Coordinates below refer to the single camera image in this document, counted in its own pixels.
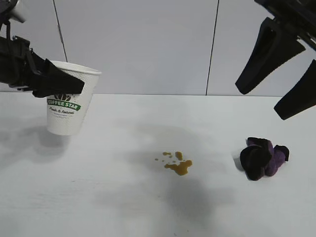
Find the white wall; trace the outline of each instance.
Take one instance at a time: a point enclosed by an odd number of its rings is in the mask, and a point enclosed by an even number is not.
[[[205,95],[217,0],[56,0],[70,62],[96,92]]]
[[[205,94],[217,0],[55,1],[69,61],[103,72],[96,92]],[[12,34],[43,58],[64,61],[52,0],[23,2],[28,21],[12,22]],[[240,95],[235,82],[267,16],[254,0],[220,0],[209,95]],[[307,47],[250,95],[283,96],[314,57]]]
[[[42,58],[64,61],[52,0],[22,0],[28,8],[28,19],[21,24],[11,21],[11,35],[23,37],[31,42],[30,47]],[[5,26],[1,31],[5,36]],[[16,91],[0,83],[0,91]]]
[[[268,16],[270,14],[254,0],[220,0],[209,95],[241,95],[235,82],[248,62],[261,23]],[[285,95],[315,57],[315,52],[307,47],[307,51],[270,74],[249,95]]]

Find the panel seam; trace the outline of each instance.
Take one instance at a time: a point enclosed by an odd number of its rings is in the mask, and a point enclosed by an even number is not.
[[[209,85],[209,75],[210,75],[210,72],[211,72],[211,64],[212,64],[213,49],[214,49],[214,42],[215,42],[215,33],[216,33],[216,26],[217,26],[218,8],[219,8],[219,0],[217,0],[215,25],[214,25],[214,31],[213,31],[212,49],[211,49],[211,55],[210,55],[210,60],[209,60],[209,68],[208,68],[207,83],[206,83],[206,92],[205,92],[206,96],[207,96],[208,85]]]
[[[61,27],[60,27],[60,23],[59,23],[59,18],[58,18],[58,13],[57,13],[55,0],[53,0],[53,5],[54,5],[55,16],[56,16],[56,20],[57,20],[57,27],[58,27],[58,33],[59,33],[60,41],[61,41],[61,44],[63,46],[64,56],[65,56],[66,62],[68,62],[67,53],[66,53],[66,49],[65,49],[65,43],[64,43],[63,35],[61,33]]]

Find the white paper cup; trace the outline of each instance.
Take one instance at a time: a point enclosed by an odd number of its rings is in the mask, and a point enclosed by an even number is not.
[[[82,93],[79,95],[62,94],[47,97],[48,131],[57,135],[74,135],[80,131],[101,72],[67,62],[52,61],[52,63],[60,70],[84,82]]]

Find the cup logo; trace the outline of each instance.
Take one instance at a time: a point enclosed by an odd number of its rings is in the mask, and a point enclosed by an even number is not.
[[[64,100],[64,101],[70,101],[71,97],[70,95],[66,94],[59,94],[59,95],[54,95],[56,100]]]
[[[76,110],[79,111],[81,109],[81,105],[75,104],[70,102],[71,100],[71,96],[70,95],[66,95],[66,94],[58,94],[58,95],[54,95],[55,99],[47,99],[47,104],[48,105],[54,105],[54,106],[60,106],[60,107],[65,107],[68,109],[72,109],[72,110]]]

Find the green label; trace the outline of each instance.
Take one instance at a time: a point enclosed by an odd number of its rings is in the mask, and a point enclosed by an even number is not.
[[[61,106],[61,107],[69,108],[69,109],[76,110],[76,111],[79,111],[81,109],[80,105],[71,103],[69,101],[47,99],[47,103],[49,105]]]

